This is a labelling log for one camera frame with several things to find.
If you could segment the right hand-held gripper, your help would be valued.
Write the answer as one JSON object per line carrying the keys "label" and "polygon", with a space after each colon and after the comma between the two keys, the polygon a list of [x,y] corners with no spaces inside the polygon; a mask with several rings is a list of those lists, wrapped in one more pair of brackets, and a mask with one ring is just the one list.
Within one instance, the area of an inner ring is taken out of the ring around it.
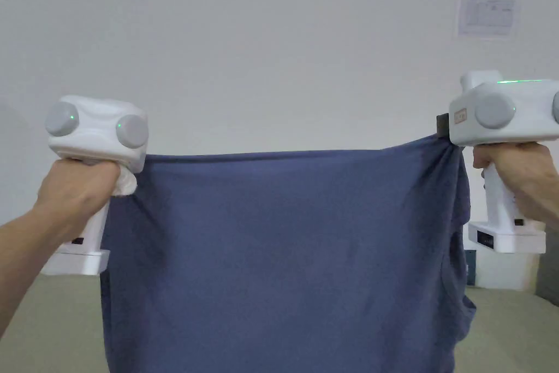
{"label": "right hand-held gripper", "polygon": [[[558,81],[505,80],[496,70],[461,77],[462,93],[438,115],[437,135],[459,147],[558,139]],[[471,221],[470,241],[498,253],[543,254],[545,229],[523,215],[494,165],[484,170],[486,221]]]}

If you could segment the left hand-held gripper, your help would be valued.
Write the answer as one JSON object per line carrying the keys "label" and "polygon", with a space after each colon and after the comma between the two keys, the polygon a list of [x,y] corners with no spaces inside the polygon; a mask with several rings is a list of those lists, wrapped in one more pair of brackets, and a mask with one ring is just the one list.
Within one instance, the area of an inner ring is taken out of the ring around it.
{"label": "left hand-held gripper", "polygon": [[[118,163],[120,175],[113,196],[135,192],[148,145],[148,117],[143,110],[119,100],[68,95],[52,106],[45,129],[49,148],[60,158]],[[109,205],[91,217],[80,236],[50,257],[44,275],[97,276],[106,270],[110,252],[102,249],[102,237]]]}

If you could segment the person's right hand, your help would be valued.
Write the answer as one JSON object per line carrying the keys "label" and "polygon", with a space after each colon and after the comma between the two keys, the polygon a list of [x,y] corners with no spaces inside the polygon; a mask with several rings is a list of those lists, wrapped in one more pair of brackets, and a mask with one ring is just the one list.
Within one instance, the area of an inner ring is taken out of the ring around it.
{"label": "person's right hand", "polygon": [[493,164],[516,206],[530,219],[558,232],[558,172],[548,147],[538,143],[488,144],[473,148],[473,167]]}

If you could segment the person's left hand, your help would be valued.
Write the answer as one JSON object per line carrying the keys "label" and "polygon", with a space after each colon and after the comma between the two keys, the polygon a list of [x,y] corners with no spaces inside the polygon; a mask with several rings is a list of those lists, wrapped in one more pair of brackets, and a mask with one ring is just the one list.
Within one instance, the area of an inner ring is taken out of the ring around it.
{"label": "person's left hand", "polygon": [[113,162],[87,165],[57,160],[39,188],[34,212],[41,214],[57,245],[76,239],[106,205],[120,175]]}

